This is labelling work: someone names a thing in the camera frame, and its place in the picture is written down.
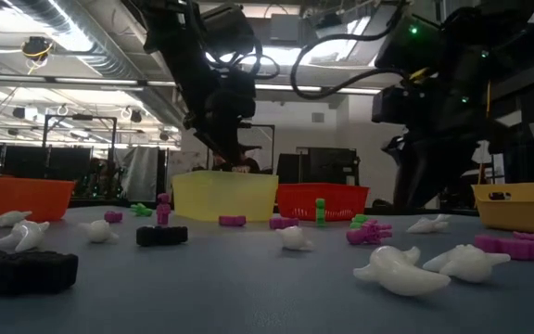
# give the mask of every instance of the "yellow bin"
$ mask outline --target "yellow bin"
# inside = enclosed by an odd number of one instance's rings
[[[481,223],[534,232],[534,183],[473,186]]]
[[[172,179],[175,213],[217,222],[221,215],[266,222],[273,216],[278,178],[274,175],[197,171]]]

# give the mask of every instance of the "ventilation duct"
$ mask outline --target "ventilation duct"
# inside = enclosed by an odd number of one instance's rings
[[[3,0],[20,15],[43,25],[59,45],[84,52],[78,59],[105,78],[144,79],[121,48],[76,0]],[[158,121],[181,125],[181,115],[171,102],[153,88],[125,92],[140,100]]]

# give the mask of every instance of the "plastic bin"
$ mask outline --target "plastic bin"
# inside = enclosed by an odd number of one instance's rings
[[[481,223],[534,232],[534,183],[473,186]]]
[[[277,190],[279,213],[285,218],[316,219],[316,199],[325,201],[325,220],[348,221],[363,213],[370,189],[364,186],[333,184],[280,185]]]
[[[70,204],[74,183],[0,177],[0,214],[32,211],[27,219],[34,222],[60,220]]]
[[[266,222],[273,215],[277,176],[198,171],[172,178],[175,213],[217,222],[221,215]]]

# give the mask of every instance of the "white plastic toy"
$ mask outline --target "white plastic toy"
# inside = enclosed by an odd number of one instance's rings
[[[424,264],[424,269],[480,283],[491,276],[491,267],[510,261],[508,254],[486,253],[472,245],[459,245]]]
[[[7,237],[0,238],[0,246],[6,248],[15,247],[16,251],[26,251],[38,247],[43,238],[49,223],[40,223],[23,221],[17,223],[11,229]]]
[[[434,220],[423,217],[409,227],[407,233],[436,233],[442,231],[449,225],[447,220],[450,217],[449,214],[439,214]]]
[[[370,264],[353,269],[353,275],[365,282],[378,282],[401,296],[422,295],[449,285],[450,277],[416,267],[419,255],[417,247],[407,251],[390,246],[379,247],[370,255]]]
[[[313,245],[304,237],[302,229],[297,226],[275,230],[284,241],[284,248],[293,251],[312,251]]]
[[[6,212],[0,215],[0,227],[11,227],[31,214],[32,212]]]
[[[119,236],[112,233],[110,224],[104,220],[94,221],[90,224],[82,223],[80,226],[87,231],[90,242],[117,242],[119,240]]]

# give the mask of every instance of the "wall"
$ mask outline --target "wall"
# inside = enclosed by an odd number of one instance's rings
[[[322,112],[324,122],[313,123],[312,114]],[[296,153],[298,147],[334,148],[337,145],[337,111],[326,103],[257,102],[254,124],[275,125],[273,168],[277,170],[280,153]],[[182,151],[205,152],[193,131],[183,133]]]
[[[337,111],[337,145],[356,148],[360,163],[360,184],[370,187],[367,206],[375,199],[392,201],[397,164],[381,150],[402,125],[377,124],[372,118],[372,96],[348,96]]]

